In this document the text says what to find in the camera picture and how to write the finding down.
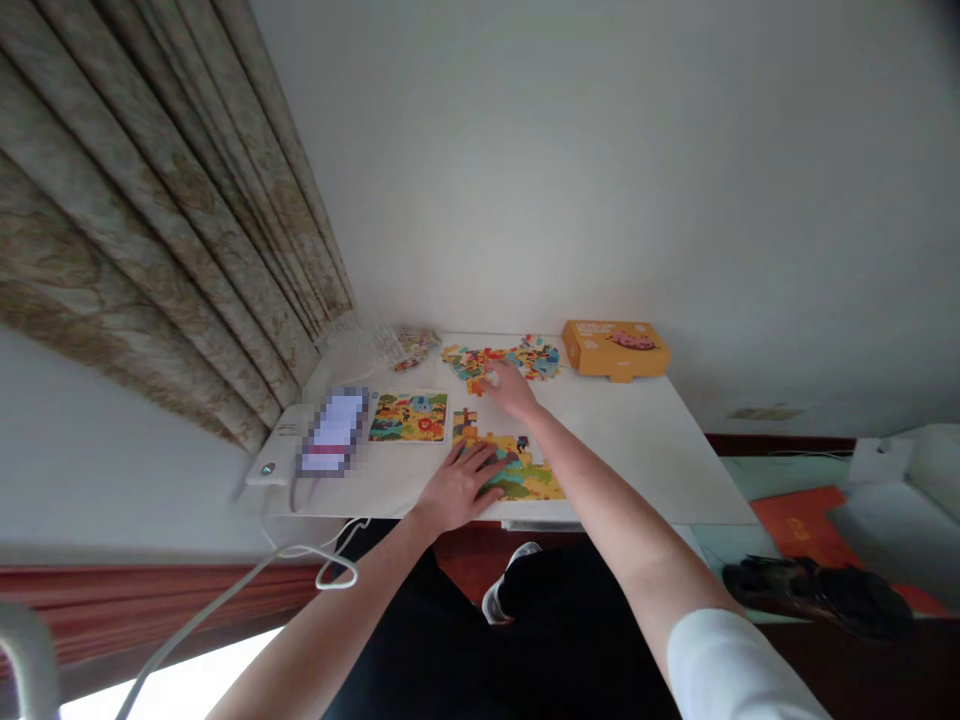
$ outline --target patterned curtain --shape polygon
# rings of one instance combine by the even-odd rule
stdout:
[[[3,0],[0,319],[256,450],[351,291],[244,0]]]

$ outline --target right hand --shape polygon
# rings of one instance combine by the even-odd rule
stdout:
[[[499,387],[494,387],[486,380],[480,381],[483,393],[489,395],[498,408],[523,423],[540,410],[540,403],[533,396],[530,383],[520,374],[516,365],[504,360],[491,360],[483,369],[497,373],[500,378]]]

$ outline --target forearm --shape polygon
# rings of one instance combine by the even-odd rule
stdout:
[[[666,677],[666,642],[678,620],[702,607],[741,612],[739,605],[669,523],[559,420],[543,408],[525,420]]]
[[[347,590],[316,597],[240,675],[208,720],[316,720],[333,701],[397,589],[436,539],[407,515],[358,563]]]

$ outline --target yellow puzzle box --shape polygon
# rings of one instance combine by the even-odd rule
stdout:
[[[581,375],[608,375],[611,382],[659,377],[670,362],[670,348],[650,323],[568,320],[563,344]]]

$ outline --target red floor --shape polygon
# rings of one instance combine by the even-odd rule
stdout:
[[[579,533],[508,532],[498,522],[472,522],[441,535],[434,549],[441,569],[479,605],[523,543],[534,540],[546,550],[570,545],[580,537]]]

